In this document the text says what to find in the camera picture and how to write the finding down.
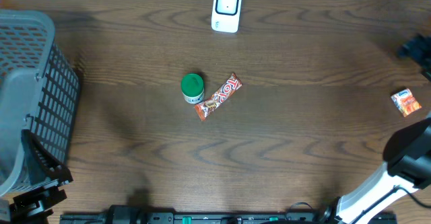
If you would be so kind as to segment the orange Kleenex tissue pack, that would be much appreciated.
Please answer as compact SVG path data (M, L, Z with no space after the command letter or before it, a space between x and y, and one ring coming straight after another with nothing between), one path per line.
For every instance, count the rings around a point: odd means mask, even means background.
M404 117L422 108L408 88L393 94L391 99Z

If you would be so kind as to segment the green lid white jar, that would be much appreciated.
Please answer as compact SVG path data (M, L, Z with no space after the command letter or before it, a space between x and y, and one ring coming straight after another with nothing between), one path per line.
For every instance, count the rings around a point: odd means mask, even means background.
M182 78L180 88L187 103L198 104L203 100L205 87L202 77L198 74L186 74Z

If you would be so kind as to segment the orange chocolate bar wrapper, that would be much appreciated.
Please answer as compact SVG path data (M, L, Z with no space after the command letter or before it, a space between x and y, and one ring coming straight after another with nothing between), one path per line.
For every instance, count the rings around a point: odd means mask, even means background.
M204 100L195 105L195 110L201 121L220 107L231 95L242 87L242 82L232 73L226 82L207 100Z

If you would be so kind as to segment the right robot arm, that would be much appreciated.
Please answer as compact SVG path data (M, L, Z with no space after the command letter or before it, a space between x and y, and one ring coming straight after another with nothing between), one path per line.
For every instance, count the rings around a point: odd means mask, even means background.
M430 82L430 36L418 34L403 44L397 56L410 58L422 68ZM410 89L391 96L403 116L419 110ZM425 209L413 193L430 186L430 113L410 126L395 132L383 151L382 165L353 192L339 197L315 223L369 223L373 217L399 198L408 195Z

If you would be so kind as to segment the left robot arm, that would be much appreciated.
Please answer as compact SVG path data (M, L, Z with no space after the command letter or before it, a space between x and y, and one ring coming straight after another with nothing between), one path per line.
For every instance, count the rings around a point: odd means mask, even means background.
M52 207L67 198L60 187L73 181L68 167L49 153L30 130L23 130L17 158L22 166L12 187L23 185L29 191L1 201L2 223L47 223Z

